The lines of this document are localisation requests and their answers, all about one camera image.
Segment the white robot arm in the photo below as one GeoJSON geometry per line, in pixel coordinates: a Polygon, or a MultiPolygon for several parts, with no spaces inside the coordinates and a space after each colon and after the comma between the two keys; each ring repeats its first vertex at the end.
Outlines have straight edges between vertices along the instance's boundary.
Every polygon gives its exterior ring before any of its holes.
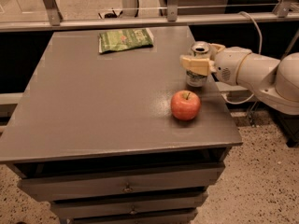
{"type": "Polygon", "coordinates": [[[240,47],[195,42],[180,65],[199,76],[211,73],[218,81],[241,86],[261,102],[288,115],[299,114],[299,53],[282,60],[240,47]]]}

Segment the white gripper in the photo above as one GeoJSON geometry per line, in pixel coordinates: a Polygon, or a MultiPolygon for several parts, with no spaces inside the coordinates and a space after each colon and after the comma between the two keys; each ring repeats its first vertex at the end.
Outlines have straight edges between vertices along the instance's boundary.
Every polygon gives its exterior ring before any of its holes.
{"type": "Polygon", "coordinates": [[[237,85],[237,72],[245,58],[251,54],[250,49],[240,47],[226,48],[222,44],[210,43],[211,55],[208,58],[198,58],[191,55],[181,55],[180,65],[197,75],[208,76],[215,72],[218,81],[228,85],[237,85]]]}

